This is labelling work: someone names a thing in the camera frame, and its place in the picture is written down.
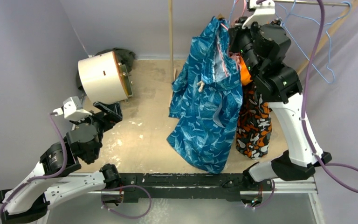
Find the blue patterned shorts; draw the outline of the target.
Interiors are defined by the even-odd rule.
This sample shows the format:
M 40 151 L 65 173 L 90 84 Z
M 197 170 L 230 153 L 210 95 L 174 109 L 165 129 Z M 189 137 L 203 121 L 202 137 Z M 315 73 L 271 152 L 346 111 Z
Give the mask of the blue patterned shorts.
M 230 76 L 218 64 L 218 20 L 213 17 L 201 34 L 191 40 L 189 55 L 172 85 L 169 117 L 178 123 L 168 135 L 169 145 L 190 165 L 208 173 L 220 173 L 228 160 L 243 101 L 240 72 L 229 55 Z

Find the pink wire hanger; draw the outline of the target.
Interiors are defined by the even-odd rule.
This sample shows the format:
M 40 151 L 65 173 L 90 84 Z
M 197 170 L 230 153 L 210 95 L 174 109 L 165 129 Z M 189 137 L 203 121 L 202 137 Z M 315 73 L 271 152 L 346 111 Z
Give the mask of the pink wire hanger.
M 229 64 L 228 62 L 228 42 L 227 42 L 227 35 L 228 35 L 228 27 L 224 24 L 224 20 L 218 20 L 219 26 L 216 33 L 216 45 L 217 51 L 219 55 L 218 64 L 221 66 L 221 70 L 224 72 L 224 77 L 227 78 L 230 76 L 229 72 Z

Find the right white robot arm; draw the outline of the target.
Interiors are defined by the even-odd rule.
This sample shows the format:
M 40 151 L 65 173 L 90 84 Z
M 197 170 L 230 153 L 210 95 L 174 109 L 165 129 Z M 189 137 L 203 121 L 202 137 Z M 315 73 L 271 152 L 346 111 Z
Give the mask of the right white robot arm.
M 228 30 L 230 51 L 239 53 L 261 94 L 275 113 L 288 149 L 269 162 L 256 163 L 243 172 L 243 184 L 249 190 L 264 180 L 306 180 L 315 168 L 328 164 L 332 156 L 317 145 L 307 114 L 303 112 L 303 88 L 297 72 L 283 59 L 291 40 L 279 21 L 260 25 L 244 23 Z

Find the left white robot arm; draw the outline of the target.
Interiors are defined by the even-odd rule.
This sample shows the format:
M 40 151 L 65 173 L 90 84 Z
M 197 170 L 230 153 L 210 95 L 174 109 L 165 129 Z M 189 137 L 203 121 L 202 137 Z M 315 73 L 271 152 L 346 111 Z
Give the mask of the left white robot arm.
M 63 116 L 75 128 L 65 135 L 57 133 L 59 141 L 40 156 L 30 174 L 16 187 L 0 191 L 2 223 L 31 223 L 67 200 L 94 190 L 119 188 L 121 177 L 112 164 L 59 184 L 81 168 L 80 161 L 92 164 L 98 159 L 104 133 L 123 119 L 119 102 L 96 101 L 93 105 L 99 110 L 97 113 L 85 110 L 78 97 L 70 97 L 50 113 L 50 116 Z

